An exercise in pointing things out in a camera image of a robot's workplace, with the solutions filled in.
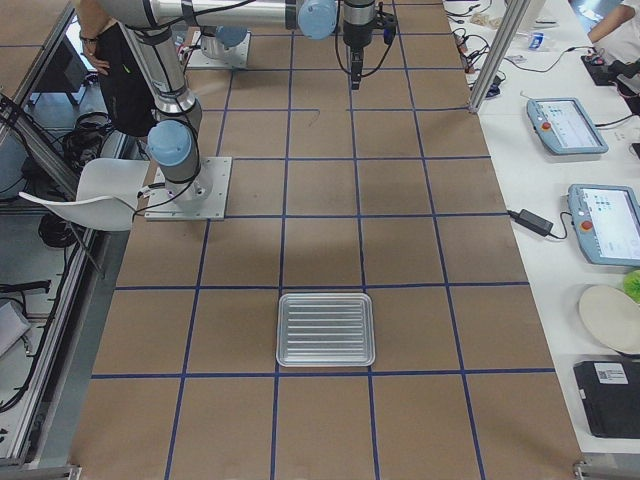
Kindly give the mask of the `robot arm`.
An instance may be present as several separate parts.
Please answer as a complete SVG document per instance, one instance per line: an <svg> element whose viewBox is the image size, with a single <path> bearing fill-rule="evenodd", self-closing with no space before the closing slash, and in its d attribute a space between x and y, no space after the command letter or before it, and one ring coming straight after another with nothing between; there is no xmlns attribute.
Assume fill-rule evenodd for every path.
<svg viewBox="0 0 640 480"><path fill-rule="evenodd" d="M202 27L200 29L201 51L208 58L221 58L226 51L238 47L248 35L249 30L245 27Z"/></svg>
<svg viewBox="0 0 640 480"><path fill-rule="evenodd" d="M125 28L127 39L152 90L159 114L196 126L201 107L186 86L171 26L185 22L207 27L282 27L300 30L309 39L324 39L342 21L350 58L345 72L353 90L360 88L364 49L377 29L387 24L374 1L102 1L100 5Z"/></svg>

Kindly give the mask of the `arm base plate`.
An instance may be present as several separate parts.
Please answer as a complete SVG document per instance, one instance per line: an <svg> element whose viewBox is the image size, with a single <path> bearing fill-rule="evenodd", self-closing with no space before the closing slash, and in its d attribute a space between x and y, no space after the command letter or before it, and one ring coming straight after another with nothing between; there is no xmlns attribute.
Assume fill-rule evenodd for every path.
<svg viewBox="0 0 640 480"><path fill-rule="evenodd" d="M196 31L184 50L184 66L192 70L244 70L247 68L251 32L220 27Z"/></svg>
<svg viewBox="0 0 640 480"><path fill-rule="evenodd" d="M149 221L223 220L231 172L231 157L202 157L200 172L185 191L185 185L171 182L151 191L150 208L143 211L145 218Z"/></svg>

